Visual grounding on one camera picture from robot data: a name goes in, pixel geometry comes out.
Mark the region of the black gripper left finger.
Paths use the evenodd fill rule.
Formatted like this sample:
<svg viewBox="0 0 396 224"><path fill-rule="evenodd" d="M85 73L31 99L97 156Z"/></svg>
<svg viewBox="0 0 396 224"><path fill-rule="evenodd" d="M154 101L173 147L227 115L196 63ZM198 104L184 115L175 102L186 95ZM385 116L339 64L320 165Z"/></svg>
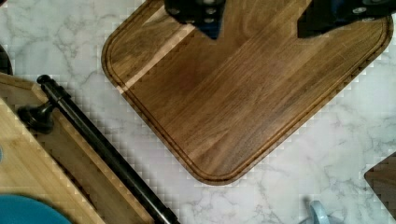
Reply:
<svg viewBox="0 0 396 224"><path fill-rule="evenodd" d="M181 24L191 24L216 40L222 25L226 0L163 0L165 11Z"/></svg>

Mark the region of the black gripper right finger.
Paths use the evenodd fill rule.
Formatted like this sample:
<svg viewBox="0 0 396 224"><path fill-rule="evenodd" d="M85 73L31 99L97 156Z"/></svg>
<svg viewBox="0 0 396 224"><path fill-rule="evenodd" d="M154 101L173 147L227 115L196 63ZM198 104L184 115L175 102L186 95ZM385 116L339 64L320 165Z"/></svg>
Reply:
<svg viewBox="0 0 396 224"><path fill-rule="evenodd" d="M324 35L355 21L382 19L395 11L396 0L312 0L297 20L297 36Z"/></svg>

